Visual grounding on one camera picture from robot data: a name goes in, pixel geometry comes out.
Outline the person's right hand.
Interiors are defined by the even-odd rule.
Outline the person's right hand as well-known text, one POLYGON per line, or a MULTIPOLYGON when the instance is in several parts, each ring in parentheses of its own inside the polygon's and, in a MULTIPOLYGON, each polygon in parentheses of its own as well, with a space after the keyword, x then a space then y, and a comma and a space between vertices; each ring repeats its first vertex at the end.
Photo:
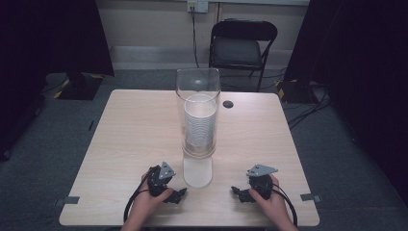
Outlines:
POLYGON ((250 189, 249 193, 260 205, 264 214, 279 229, 284 229, 286 226, 292 225, 284 199, 276 192, 273 192, 269 199, 262 198, 254 189, 250 189))

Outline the person's left hand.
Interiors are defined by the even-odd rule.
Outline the person's left hand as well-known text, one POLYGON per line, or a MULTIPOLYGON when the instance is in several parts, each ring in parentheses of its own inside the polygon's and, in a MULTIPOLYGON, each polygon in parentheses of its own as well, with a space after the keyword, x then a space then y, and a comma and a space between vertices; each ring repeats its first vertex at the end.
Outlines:
POLYGON ((173 188, 168 188, 158 196, 152 196, 147 182, 140 187, 139 195, 134 199, 127 223, 133 226, 142 226, 154 213, 156 208, 168 199, 173 193, 173 188))

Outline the white wall socket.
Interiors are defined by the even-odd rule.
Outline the white wall socket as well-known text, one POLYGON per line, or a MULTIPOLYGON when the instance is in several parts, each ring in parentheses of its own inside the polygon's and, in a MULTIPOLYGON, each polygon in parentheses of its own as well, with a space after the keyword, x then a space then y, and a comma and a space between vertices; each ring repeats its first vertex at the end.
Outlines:
POLYGON ((189 13, 207 13, 209 2, 207 0, 188 0, 187 10, 189 13))

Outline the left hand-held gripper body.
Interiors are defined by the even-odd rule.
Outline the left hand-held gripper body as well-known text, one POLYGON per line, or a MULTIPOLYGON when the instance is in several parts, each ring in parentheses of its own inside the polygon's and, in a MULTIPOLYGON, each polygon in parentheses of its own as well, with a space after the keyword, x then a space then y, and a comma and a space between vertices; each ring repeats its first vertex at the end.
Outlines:
POLYGON ((167 189, 167 183, 175 176, 175 171, 167 162, 149 169, 147 184, 152 196, 158 196, 167 189))

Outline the black curtain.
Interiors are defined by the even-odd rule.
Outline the black curtain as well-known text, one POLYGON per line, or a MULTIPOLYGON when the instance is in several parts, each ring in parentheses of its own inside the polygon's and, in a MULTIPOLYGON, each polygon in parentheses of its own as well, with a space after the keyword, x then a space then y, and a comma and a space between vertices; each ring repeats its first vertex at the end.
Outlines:
POLYGON ((408 206, 408 0, 309 0, 285 78, 327 85, 408 206))
POLYGON ((67 72, 114 74, 96 0, 0 0, 0 90, 67 72))

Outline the grey tape strip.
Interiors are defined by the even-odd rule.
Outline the grey tape strip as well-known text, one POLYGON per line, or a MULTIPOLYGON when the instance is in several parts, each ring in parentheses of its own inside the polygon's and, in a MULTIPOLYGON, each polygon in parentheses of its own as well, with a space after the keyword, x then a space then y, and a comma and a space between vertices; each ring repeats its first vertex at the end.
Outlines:
POLYGON ((319 194, 305 193, 302 194, 300 197, 302 201, 314 201, 316 203, 322 201, 322 198, 319 194))
POLYGON ((80 200, 79 196, 66 196, 64 198, 57 199, 54 205, 64 206, 65 204, 77 204, 79 200, 80 200))

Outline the black stand base yellow tape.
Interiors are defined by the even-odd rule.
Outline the black stand base yellow tape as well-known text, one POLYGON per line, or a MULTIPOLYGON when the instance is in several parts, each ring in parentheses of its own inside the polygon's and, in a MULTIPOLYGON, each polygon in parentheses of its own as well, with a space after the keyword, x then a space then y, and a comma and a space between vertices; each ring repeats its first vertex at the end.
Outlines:
POLYGON ((67 72, 66 80, 56 92, 54 98, 91 101, 99 90, 103 80, 104 77, 101 75, 83 72, 67 72))
POLYGON ((317 104, 319 101, 312 88, 298 82, 297 80, 275 83, 279 98, 285 103, 291 104, 317 104))

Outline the black folding chair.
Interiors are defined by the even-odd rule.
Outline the black folding chair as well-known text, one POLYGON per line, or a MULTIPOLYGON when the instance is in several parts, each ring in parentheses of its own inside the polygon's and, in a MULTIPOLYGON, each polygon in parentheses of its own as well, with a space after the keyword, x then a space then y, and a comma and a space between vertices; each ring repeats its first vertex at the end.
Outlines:
POLYGON ((209 67, 259 72, 260 90, 270 47, 277 38, 275 25, 264 20, 228 18, 213 26, 209 67))

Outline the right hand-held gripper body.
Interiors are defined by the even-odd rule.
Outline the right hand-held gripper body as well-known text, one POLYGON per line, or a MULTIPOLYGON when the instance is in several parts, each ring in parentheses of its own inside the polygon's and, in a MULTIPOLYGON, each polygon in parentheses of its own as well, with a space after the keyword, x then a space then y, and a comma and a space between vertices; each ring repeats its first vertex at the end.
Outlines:
POLYGON ((270 175, 277 172, 275 167, 269 167, 261 164, 254 165, 247 171, 249 184, 263 199, 270 199, 270 194, 273 188, 270 175))

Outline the white dispenser base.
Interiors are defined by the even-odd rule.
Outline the white dispenser base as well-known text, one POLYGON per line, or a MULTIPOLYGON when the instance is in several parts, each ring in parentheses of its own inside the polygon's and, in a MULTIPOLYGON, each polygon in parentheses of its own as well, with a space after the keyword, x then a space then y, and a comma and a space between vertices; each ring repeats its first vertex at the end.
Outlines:
POLYGON ((213 159, 195 159, 185 157, 183 159, 183 176, 185 182, 194 188, 203 188, 213 179, 213 159))

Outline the clear tube cup dispenser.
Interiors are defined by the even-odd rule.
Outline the clear tube cup dispenser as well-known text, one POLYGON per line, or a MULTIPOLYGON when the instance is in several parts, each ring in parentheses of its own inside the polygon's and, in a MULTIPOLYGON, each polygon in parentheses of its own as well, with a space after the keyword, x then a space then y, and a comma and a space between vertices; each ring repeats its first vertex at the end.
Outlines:
POLYGON ((195 94, 201 93, 211 96, 217 103, 217 115, 220 97, 220 81, 219 72, 216 68, 186 68, 178 69, 176 72, 176 90, 177 106, 179 113, 179 121, 182 132, 182 149, 183 151, 197 159, 207 158, 216 150, 217 143, 217 121, 214 135, 213 148, 204 155, 196 155, 190 152, 185 143, 185 102, 195 94))

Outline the stack of white paper cups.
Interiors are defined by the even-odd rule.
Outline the stack of white paper cups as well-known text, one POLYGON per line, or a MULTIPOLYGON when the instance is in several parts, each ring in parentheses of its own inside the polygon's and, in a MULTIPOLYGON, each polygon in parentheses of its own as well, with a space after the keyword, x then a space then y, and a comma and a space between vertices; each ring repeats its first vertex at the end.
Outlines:
POLYGON ((206 94, 195 94, 185 102, 185 143, 196 155, 208 153, 214 145, 217 103, 206 94))

